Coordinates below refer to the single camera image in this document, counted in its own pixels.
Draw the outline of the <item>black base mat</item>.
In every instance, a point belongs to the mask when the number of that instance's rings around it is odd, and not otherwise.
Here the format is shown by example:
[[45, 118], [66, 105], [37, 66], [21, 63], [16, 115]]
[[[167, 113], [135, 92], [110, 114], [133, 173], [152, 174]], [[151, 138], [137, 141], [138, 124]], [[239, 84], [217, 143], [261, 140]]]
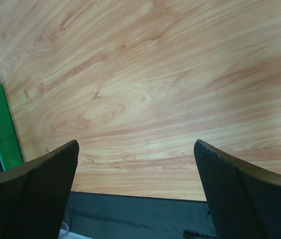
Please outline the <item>black base mat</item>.
[[71, 192], [70, 231], [92, 239], [181, 239], [184, 231], [215, 235], [206, 202]]

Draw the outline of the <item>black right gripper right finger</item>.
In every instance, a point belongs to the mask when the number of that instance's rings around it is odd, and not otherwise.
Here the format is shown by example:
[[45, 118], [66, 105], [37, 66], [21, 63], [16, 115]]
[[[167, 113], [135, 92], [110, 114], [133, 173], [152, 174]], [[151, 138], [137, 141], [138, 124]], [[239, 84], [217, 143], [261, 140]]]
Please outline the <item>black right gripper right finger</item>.
[[281, 175], [197, 140], [194, 157], [219, 239], [281, 239]]

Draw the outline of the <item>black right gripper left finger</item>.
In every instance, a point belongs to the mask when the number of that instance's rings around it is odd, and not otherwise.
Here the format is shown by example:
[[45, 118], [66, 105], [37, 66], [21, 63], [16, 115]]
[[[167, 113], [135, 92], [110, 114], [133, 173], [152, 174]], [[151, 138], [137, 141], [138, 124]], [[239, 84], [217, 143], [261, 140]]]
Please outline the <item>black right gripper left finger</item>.
[[78, 164], [79, 144], [0, 172], [0, 239], [56, 239]]

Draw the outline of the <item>green plastic bin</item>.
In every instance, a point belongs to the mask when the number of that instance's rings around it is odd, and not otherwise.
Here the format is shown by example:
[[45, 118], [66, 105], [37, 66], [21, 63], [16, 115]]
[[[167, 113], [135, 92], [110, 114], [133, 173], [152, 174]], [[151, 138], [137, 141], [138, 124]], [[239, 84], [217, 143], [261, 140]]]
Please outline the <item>green plastic bin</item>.
[[4, 171], [23, 163], [23, 157], [2, 84], [0, 84], [0, 163]]

